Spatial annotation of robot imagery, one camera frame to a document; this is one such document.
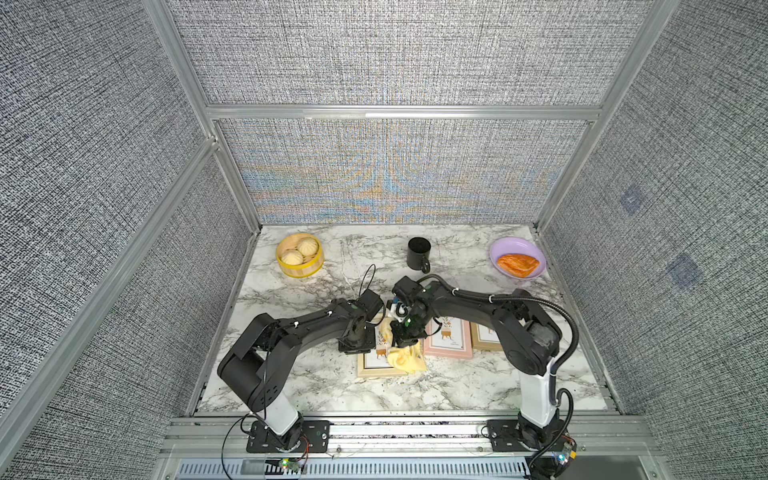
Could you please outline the yellow microfibre cloth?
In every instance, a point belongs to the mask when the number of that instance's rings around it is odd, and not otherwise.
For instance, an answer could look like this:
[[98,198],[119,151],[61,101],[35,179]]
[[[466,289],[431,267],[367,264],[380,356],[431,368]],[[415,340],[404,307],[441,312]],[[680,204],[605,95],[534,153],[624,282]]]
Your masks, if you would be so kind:
[[376,354],[384,357],[394,369],[406,374],[426,372],[427,365],[422,349],[422,342],[407,347],[395,347],[391,328],[391,317],[385,317],[376,326]]

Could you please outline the light wood picture frame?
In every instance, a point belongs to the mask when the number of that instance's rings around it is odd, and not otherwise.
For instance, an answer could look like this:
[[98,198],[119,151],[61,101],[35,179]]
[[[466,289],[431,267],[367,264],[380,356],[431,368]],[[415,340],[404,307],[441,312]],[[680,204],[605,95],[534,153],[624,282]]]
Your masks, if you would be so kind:
[[357,356],[357,376],[359,378],[401,377],[406,373],[392,367],[386,356],[378,355],[375,351]]

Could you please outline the pink picture frame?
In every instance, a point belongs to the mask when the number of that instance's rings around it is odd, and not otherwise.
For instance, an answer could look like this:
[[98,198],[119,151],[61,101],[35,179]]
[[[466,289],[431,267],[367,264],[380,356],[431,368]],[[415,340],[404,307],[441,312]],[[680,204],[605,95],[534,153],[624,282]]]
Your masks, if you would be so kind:
[[471,359],[472,342],[469,323],[453,317],[432,320],[426,327],[424,353],[427,356]]

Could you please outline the wooden picture frame deer print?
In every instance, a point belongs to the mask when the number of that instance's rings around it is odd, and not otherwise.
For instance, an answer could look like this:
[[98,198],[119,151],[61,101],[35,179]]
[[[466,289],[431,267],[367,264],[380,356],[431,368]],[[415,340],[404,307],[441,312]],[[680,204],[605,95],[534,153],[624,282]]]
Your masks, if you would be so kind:
[[488,327],[471,323],[472,346],[480,351],[502,351],[500,340],[496,332]]

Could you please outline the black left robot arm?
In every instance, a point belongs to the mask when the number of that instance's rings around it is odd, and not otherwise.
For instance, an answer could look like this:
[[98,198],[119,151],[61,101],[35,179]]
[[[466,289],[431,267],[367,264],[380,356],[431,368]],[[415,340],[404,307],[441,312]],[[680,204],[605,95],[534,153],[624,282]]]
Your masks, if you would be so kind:
[[356,299],[335,299],[299,317],[259,314],[224,355],[217,375],[269,433],[290,446],[298,439],[302,417],[283,388],[298,356],[330,340],[345,355],[375,349],[373,321],[383,307],[381,297],[366,289]]

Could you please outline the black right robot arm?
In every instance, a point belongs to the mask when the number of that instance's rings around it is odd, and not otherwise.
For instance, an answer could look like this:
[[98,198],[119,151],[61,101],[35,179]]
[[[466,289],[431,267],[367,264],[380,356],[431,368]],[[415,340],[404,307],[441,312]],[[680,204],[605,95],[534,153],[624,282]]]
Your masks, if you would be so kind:
[[520,374],[519,441],[529,450],[542,450],[561,438],[567,422],[560,418],[557,373],[579,342],[578,327],[562,307],[523,289],[511,294],[460,289],[436,274],[418,281],[404,277],[392,292],[387,308],[394,316],[394,346],[427,338],[428,325],[441,318],[489,328]]

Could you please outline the black mug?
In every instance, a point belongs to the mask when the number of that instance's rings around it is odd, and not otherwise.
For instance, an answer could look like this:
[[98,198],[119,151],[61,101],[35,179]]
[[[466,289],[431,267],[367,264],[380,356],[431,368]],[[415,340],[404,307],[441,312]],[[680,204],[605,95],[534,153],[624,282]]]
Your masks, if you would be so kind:
[[428,274],[430,263],[431,243],[424,237],[413,237],[407,244],[407,266],[414,271]]

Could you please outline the yellow bamboo steamer basket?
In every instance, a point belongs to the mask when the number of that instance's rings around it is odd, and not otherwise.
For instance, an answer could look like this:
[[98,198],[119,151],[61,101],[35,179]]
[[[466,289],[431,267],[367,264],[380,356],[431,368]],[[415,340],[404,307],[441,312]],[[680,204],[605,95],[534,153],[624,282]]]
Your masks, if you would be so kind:
[[308,233],[289,235],[280,241],[275,251],[280,270],[291,278],[307,278],[325,263],[321,242]]

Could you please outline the right steamed bun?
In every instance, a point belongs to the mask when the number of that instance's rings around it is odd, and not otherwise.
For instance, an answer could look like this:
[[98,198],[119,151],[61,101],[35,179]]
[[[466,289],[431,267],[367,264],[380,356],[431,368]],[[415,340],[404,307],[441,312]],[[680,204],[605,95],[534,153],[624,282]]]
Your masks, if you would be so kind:
[[319,251],[319,244],[316,239],[311,237],[304,237],[297,243],[296,250],[308,260],[310,257],[314,257]]

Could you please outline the steamed bun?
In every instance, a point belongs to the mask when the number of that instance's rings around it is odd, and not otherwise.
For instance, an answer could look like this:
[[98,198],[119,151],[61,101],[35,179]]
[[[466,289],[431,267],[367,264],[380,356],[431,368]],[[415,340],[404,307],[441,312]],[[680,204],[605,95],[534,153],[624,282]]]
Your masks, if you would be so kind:
[[285,250],[280,256],[280,260],[289,266],[298,266],[305,262],[304,255],[297,249]]
[[304,237],[297,243],[296,250],[308,260],[310,257],[314,257],[319,251],[319,244],[316,239],[311,237]]

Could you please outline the left steamed bun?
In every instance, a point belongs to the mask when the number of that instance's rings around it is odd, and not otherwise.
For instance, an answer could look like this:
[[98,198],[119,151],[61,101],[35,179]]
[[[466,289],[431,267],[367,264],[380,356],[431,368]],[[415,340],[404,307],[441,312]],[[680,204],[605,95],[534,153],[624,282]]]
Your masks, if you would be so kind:
[[280,260],[289,266],[298,266],[305,262],[304,255],[297,249],[285,250],[280,256]]

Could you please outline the orange food in bowl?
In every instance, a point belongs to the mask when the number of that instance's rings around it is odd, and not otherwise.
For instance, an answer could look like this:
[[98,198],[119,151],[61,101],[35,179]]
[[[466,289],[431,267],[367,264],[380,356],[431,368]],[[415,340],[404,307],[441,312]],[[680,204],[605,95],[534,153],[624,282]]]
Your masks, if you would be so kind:
[[505,254],[496,260],[496,265],[505,273],[517,277],[527,278],[540,266],[540,262],[535,257],[514,253]]

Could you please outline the purple bowl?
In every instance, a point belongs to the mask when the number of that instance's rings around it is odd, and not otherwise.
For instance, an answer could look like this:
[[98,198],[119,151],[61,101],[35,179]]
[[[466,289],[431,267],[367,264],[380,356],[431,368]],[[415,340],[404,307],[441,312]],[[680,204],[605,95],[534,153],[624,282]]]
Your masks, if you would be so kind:
[[[505,254],[520,253],[535,257],[539,260],[540,266],[534,271],[534,273],[527,278],[517,278],[503,272],[497,265],[496,260]],[[547,267],[547,261],[543,252],[531,241],[525,240],[519,237],[504,237],[497,239],[492,243],[489,250],[489,258],[492,265],[502,274],[520,280],[528,280],[541,276]]]

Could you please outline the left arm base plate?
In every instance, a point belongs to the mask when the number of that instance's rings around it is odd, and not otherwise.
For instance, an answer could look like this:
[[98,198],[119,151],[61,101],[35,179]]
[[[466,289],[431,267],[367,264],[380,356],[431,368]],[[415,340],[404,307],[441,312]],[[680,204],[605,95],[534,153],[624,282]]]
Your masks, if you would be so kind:
[[250,454],[326,453],[330,439],[329,421],[309,421],[300,418],[285,433],[277,434],[264,422],[257,420],[248,434],[246,452]]

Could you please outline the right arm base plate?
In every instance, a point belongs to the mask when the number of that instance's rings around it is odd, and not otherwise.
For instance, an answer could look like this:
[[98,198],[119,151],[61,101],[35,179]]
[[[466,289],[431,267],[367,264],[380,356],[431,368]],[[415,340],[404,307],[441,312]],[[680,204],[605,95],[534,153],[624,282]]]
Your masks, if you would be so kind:
[[566,457],[577,449],[577,442],[564,430],[563,420],[555,418],[547,427],[537,427],[524,420],[491,419],[484,426],[483,435],[491,442],[494,452],[525,452],[534,455],[544,451]]

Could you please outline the aluminium front rail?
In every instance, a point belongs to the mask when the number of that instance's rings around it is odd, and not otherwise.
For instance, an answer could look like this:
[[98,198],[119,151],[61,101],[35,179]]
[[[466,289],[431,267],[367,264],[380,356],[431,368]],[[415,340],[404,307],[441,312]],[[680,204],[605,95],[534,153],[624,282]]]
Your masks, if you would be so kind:
[[[329,421],[326,453],[250,454],[249,420],[202,416],[172,420],[153,479],[528,479],[525,452],[494,452],[483,435],[511,412],[310,413]],[[670,479],[671,465],[638,416],[576,413],[577,449],[552,460],[565,479]]]

